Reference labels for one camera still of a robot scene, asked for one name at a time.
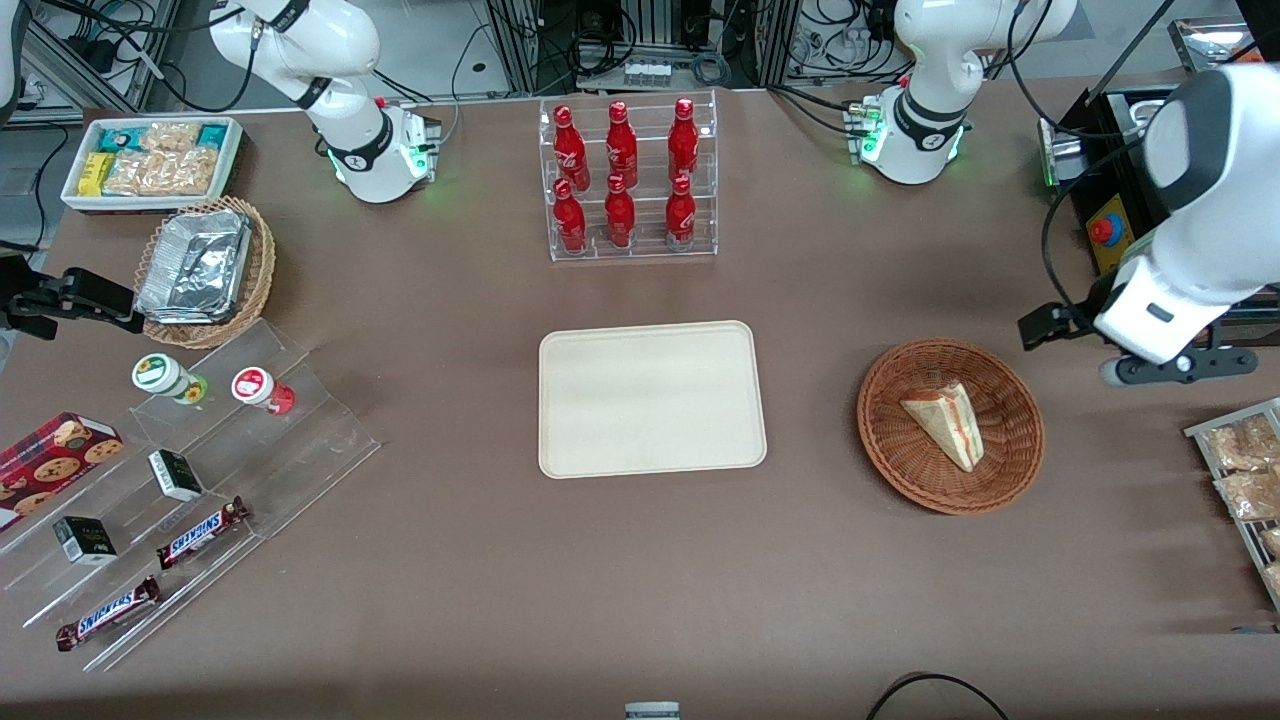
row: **red bottle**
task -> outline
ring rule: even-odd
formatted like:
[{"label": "red bottle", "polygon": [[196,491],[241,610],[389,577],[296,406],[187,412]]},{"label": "red bottle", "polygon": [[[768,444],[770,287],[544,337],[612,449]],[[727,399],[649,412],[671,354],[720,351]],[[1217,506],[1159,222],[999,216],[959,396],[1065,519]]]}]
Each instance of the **red bottle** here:
[{"label": "red bottle", "polygon": [[609,242],[621,250],[631,247],[636,231],[636,204],[620,174],[609,176],[609,197],[604,200],[604,214],[609,217]]},{"label": "red bottle", "polygon": [[636,149],[636,131],[627,120],[627,104],[618,100],[609,104],[609,135],[604,138],[609,151],[609,173],[622,176],[626,186],[640,182],[640,152]]},{"label": "red bottle", "polygon": [[689,196],[689,176],[680,176],[671,183],[667,199],[667,247],[684,252],[694,245],[694,211],[698,205]]},{"label": "red bottle", "polygon": [[552,214],[556,215],[556,229],[564,252],[581,255],[586,252],[586,215],[582,214],[582,205],[573,197],[573,186],[567,179],[556,178],[552,187],[556,191]]},{"label": "red bottle", "polygon": [[667,136],[667,154],[672,182],[681,174],[694,177],[698,169],[698,126],[694,124],[694,101],[687,97],[676,100],[676,122]]},{"label": "red bottle", "polygon": [[556,164],[561,177],[573,183],[573,190],[586,192],[591,187],[591,173],[586,169],[586,143],[582,133],[573,127],[573,113],[564,105],[556,108]]}]

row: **acrylic bottle rack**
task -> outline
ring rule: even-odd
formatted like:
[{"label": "acrylic bottle rack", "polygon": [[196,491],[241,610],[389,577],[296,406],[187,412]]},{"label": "acrylic bottle rack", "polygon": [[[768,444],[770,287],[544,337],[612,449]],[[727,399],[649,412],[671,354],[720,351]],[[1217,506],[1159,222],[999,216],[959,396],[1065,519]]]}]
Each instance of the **acrylic bottle rack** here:
[{"label": "acrylic bottle rack", "polygon": [[[257,320],[191,368],[209,380],[204,400],[183,406],[152,396],[129,410],[114,423],[125,447],[110,465],[0,536],[5,602],[20,611],[28,632],[47,635],[49,652],[58,652],[58,628],[155,575],[163,602],[65,653],[68,662],[86,671],[110,669],[378,450],[351,409],[329,395],[302,361],[305,356],[270,323]],[[232,377],[250,365],[293,388],[292,410],[270,415],[230,396]],[[205,488],[200,500],[178,502],[160,493],[147,462],[160,447],[187,457]],[[161,571],[156,548],[236,496],[252,516]],[[69,562],[52,530],[63,515],[101,520],[118,556],[101,566]]]},{"label": "acrylic bottle rack", "polygon": [[[694,241],[689,250],[673,252],[667,247],[667,199],[671,197],[671,177],[667,170],[667,136],[675,119],[676,100],[694,101],[694,124],[698,126],[698,168],[691,181],[690,195],[698,206],[694,215]],[[690,256],[716,255],[719,250],[719,224],[717,195],[719,176],[717,163],[717,109],[714,92],[643,94],[622,95],[627,104],[631,127],[636,131],[640,154],[640,182],[631,188],[636,206],[635,241],[630,249],[616,247],[608,238],[604,200],[608,197],[609,163],[604,138],[609,132],[608,101],[602,97],[579,95],[544,100],[539,108],[538,149],[543,173],[543,202],[547,206],[547,237],[552,260],[678,260]],[[591,173],[591,186],[577,195],[586,213],[586,252],[571,255],[564,251],[556,228],[552,206],[556,196],[552,183],[559,177],[556,164],[556,123],[552,110],[568,105],[573,111],[573,124],[586,142],[586,165]]]}]

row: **brown table surface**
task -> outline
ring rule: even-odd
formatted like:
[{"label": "brown table surface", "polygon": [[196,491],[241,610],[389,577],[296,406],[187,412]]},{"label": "brown table surface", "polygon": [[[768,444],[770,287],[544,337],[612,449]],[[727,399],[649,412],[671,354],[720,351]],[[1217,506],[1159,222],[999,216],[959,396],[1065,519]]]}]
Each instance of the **brown table surface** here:
[{"label": "brown table surface", "polygon": [[[1059,113],[1083,86],[1034,87]],[[1280,637],[1229,633],[1275,615],[1180,430],[1280,395],[1280,352],[1244,379],[1115,391],[1096,338],[1021,351],[1018,318],[1052,290],[1011,82],[983,90],[977,131],[924,187],[851,167],[765,92],[718,99],[721,255],[649,266],[548,260],[536,101],[467,106],[439,181],[385,206],[334,182],[302,114],[241,115],[234,190],[279,246],[266,316],[385,446],[110,673],[0,609],[0,717],[585,720],[671,698],[690,719],[844,719],[913,670],[1015,717],[1275,717]],[[1059,263],[1083,293],[1062,215]],[[69,211],[47,266],[128,281],[155,224]],[[539,471],[547,333],[719,319],[755,333],[762,465]],[[851,430],[869,364],[929,336],[995,351],[1039,402],[1044,468],[1007,510],[916,507]],[[23,340],[0,443],[60,410],[118,416],[152,350],[90,322]]]}]

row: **wicker basket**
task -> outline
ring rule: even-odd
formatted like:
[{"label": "wicker basket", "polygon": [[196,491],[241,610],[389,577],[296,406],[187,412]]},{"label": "wicker basket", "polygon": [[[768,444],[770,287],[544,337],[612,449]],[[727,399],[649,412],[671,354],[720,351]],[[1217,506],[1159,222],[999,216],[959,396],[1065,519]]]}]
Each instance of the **wicker basket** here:
[{"label": "wicker basket", "polygon": [[[252,205],[237,197],[220,197],[212,202],[201,202],[179,210],[179,213],[214,213],[216,210],[236,210],[253,222],[253,234],[250,237],[250,255],[244,260],[244,279],[241,281],[239,309],[236,315],[220,325],[161,325],[147,320],[142,328],[151,340],[168,345],[178,345],[188,350],[209,350],[218,347],[244,332],[262,314],[266,297],[271,293],[271,273],[275,270],[275,241],[271,228],[266,227],[262,215]],[[151,242],[142,252],[142,261],[133,274],[133,292],[138,292],[142,281],[151,266],[151,254],[155,252],[160,229],[151,233]]]},{"label": "wicker basket", "polygon": [[[902,409],[910,392],[964,383],[986,455],[965,473]],[[876,361],[858,393],[858,432],[872,462],[899,492],[951,515],[998,510],[1036,479],[1044,423],[1032,393],[995,355],[947,338],[900,345]]]}]

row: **cookie box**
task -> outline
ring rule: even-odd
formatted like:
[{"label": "cookie box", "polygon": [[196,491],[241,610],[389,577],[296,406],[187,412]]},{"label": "cookie box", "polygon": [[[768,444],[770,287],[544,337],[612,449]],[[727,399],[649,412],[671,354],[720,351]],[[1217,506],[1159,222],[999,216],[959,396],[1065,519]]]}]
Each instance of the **cookie box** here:
[{"label": "cookie box", "polygon": [[123,447],[111,427],[63,413],[0,452],[0,532]]}]

